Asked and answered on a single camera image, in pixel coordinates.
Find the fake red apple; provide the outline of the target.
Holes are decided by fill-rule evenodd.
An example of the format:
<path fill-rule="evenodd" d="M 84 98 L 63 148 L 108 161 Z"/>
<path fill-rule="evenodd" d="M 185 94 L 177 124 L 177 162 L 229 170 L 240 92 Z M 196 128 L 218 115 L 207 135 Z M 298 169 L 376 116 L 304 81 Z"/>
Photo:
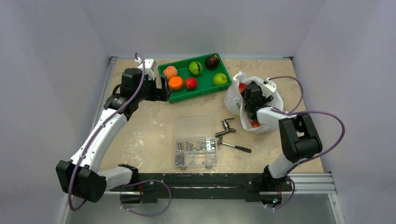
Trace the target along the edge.
<path fill-rule="evenodd" d="M 197 85 L 198 82 L 195 78 L 190 77 L 185 80 L 185 87 L 187 90 L 194 90 L 196 89 Z"/>

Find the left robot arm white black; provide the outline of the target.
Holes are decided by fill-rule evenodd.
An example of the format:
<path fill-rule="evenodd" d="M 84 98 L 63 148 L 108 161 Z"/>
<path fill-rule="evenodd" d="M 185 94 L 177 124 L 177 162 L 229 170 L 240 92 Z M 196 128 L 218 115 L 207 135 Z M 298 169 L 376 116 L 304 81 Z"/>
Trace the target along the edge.
<path fill-rule="evenodd" d="M 139 186 L 138 169 L 120 164 L 116 168 L 100 171 L 107 150 L 117 133 L 138 109 L 141 101 L 168 101 L 171 92 L 167 79 L 161 76 L 161 88 L 151 70 L 125 69 L 121 83 L 116 85 L 106 100 L 104 110 L 87 140 L 68 160 L 60 161 L 56 173 L 61 189 L 69 197 L 97 202 L 106 191 L 123 186 L 133 191 Z"/>

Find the white plastic bag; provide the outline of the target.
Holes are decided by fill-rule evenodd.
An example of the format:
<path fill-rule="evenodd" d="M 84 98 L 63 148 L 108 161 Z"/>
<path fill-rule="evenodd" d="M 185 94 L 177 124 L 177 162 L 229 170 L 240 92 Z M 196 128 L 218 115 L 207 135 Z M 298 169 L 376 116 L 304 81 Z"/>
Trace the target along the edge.
<path fill-rule="evenodd" d="M 283 109 L 283 100 L 276 90 L 272 95 L 273 100 L 269 103 L 269 107 L 260 109 L 257 112 L 257 123 L 260 123 L 259 128 L 252 128 L 251 122 L 254 121 L 247 117 L 244 110 L 245 102 L 242 94 L 239 93 L 239 83 L 250 84 L 257 83 L 260 87 L 263 85 L 265 79 L 253 76 L 247 77 L 246 73 L 240 71 L 232 78 L 232 84 L 226 92 L 224 99 L 228 110 L 241 122 L 243 128 L 252 133 L 267 133 L 279 129 L 279 121 L 288 116 L 276 112 L 276 109 Z"/>

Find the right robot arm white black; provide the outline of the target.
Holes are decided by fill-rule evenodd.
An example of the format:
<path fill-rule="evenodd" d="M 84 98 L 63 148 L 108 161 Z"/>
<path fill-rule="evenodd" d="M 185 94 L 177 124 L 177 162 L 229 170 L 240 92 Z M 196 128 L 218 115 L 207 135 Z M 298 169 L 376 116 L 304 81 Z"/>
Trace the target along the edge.
<path fill-rule="evenodd" d="M 293 165 L 322 152 L 321 139 L 309 114 L 282 114 L 269 105 L 273 97 L 266 97 L 257 83 L 240 84 L 239 91 L 242 113 L 252 127 L 267 125 L 279 130 L 282 153 L 262 174 L 262 185 L 273 190 L 286 179 Z"/>

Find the fake green apple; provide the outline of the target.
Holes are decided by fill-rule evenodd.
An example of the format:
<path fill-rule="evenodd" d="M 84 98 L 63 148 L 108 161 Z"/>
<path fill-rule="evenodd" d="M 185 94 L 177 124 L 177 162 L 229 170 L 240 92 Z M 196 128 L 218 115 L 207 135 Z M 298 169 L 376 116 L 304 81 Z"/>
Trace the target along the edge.
<path fill-rule="evenodd" d="M 212 79 L 212 83 L 215 86 L 223 85 L 226 84 L 227 82 L 228 82 L 228 78 L 227 75 L 224 73 L 217 73 L 216 75 L 214 75 Z"/>

